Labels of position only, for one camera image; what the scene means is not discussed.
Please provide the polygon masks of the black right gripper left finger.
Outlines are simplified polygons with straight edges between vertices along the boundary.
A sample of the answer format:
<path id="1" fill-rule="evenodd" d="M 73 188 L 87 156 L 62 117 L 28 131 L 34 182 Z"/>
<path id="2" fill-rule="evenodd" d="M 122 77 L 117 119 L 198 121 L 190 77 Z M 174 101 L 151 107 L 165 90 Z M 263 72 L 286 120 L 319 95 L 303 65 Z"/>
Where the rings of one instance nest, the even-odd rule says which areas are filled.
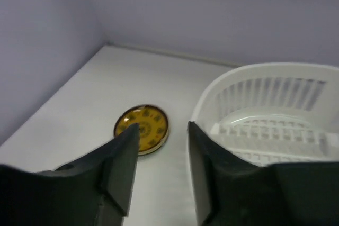
<path id="1" fill-rule="evenodd" d="M 139 147 L 133 124 L 108 143 L 54 171 L 43 171 L 39 214 L 43 217 L 98 217 L 106 208 L 126 216 Z"/>

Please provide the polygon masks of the mustard yellow plate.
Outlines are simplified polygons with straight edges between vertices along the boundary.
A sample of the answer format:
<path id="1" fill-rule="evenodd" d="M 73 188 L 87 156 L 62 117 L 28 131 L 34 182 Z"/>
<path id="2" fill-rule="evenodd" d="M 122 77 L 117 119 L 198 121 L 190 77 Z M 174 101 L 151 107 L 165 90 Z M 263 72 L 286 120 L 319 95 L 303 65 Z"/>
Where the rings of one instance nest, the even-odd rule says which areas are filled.
<path id="1" fill-rule="evenodd" d="M 170 122 L 158 106 L 141 104 L 126 110 L 116 121 L 113 135 L 116 137 L 132 124 L 139 125 L 139 156 L 158 150 L 166 142 Z"/>

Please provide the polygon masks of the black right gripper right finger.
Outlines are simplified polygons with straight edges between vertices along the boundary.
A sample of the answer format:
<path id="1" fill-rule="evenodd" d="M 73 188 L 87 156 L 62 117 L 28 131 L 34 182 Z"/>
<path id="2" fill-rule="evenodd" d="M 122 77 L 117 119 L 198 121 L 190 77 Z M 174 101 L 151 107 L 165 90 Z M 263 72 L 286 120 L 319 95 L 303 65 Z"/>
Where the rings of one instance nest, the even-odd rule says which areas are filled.
<path id="1" fill-rule="evenodd" d="M 273 169 L 248 163 L 188 123 L 191 177 L 198 225 L 280 225 Z"/>

